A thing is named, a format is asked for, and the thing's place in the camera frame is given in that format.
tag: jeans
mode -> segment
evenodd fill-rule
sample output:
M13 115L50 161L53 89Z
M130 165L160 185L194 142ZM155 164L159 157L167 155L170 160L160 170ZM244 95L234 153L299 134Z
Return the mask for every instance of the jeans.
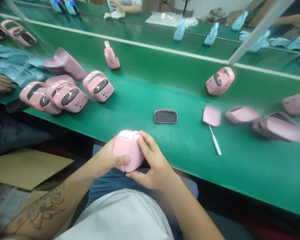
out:
M149 171L148 168L137 169L137 170L142 173L147 173ZM199 193L197 184L192 180L184 177L181 177L181 179L184 182L184 184L188 187L190 192L195 196L195 198L197 198ZM89 200L86 207L88 207L91 203L93 203L98 198L108 193L120 189L124 189L124 188L137 190L152 197L159 204L159 206L166 214L174 239L175 240L184 239L182 231L176 219L176 216L172 210L172 207L169 204L164 203L164 201L160 197L159 191L151 190L143 187L142 185L134 181L132 178L126 177L125 173L120 171L117 168L112 168L107 174L105 174L101 178L96 178L94 180L93 184L90 187Z

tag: tattoo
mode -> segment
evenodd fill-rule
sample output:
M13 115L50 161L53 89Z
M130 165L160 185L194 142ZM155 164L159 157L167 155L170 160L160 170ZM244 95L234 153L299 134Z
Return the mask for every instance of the tattoo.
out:
M37 229L42 229L42 222L44 220L52 219L53 215L59 214L65 210L65 208L60 208L58 205L63 203L64 198L61 198L60 190L65 190L65 182L61 183L59 186L51 190L46 195L39 198L37 201L32 203L25 211L27 212L26 218L20 218L16 223L17 231L22 227L22 225L30 220L32 226Z

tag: green workbench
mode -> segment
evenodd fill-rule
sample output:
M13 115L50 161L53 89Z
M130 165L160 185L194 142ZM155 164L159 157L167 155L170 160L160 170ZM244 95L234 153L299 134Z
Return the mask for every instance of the green workbench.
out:
M33 108L26 113L104 142L124 129L144 130L173 167L300 215L300 143L266 140L252 130L251 123L233 125L224 117L236 105L248 105L261 115L283 111L281 100L300 93L299 80L233 67L236 79L231 87L212 97L205 82L222 64L110 40L121 63L119 69L110 70L104 58L105 39L28 26L49 39L52 51L47 52L40 40L29 49L11 38L1 43L45 56L53 56L62 46L87 73L104 72L115 92L105 103L90 97L77 114L51 115ZM82 81L76 82L83 89ZM19 92L0 95L0 102L18 98ZM210 130L202 122L206 105L222 112L220 126L213 129L222 156L217 155ZM176 110L178 122L156 124L156 109Z
M239 48L238 32L231 27L220 25L218 38L210 47L203 46L205 34L212 23L199 22L195 27L188 27L181 42L173 41L175 28L145 23L150 14L127 14L124 19L104 20L108 9L95 4L78 3L81 15L57 14L52 8L38 7L16 2L23 14L34 21L71 29L101 34L110 37L145 43L201 56L228 60ZM14 16L4 2L0 3L0 12ZM238 63L268 70L300 76L300 63L295 60L299 53L278 48L260 49L254 54L246 53Z

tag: white stylus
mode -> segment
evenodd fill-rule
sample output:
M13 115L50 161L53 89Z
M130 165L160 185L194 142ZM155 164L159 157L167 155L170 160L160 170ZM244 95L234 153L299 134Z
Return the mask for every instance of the white stylus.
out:
M213 140L214 146L216 147L216 150L217 150L217 154L218 154L219 156L221 156L222 154L221 154L221 151L220 151L218 142L217 142L217 140L216 140L216 137L213 135L213 132L212 132L212 129L211 129L210 125L209 125L209 128L210 128L210 131L211 131L211 134L212 134L212 140Z

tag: white shirt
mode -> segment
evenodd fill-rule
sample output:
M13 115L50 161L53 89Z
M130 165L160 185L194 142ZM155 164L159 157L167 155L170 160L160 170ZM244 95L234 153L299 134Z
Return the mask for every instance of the white shirt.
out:
M167 217L148 195L130 189L109 193L87 207L56 240L173 240Z
M131 6L131 5L135 5L135 4L140 4L142 6L142 0L119 0L119 2L123 6Z

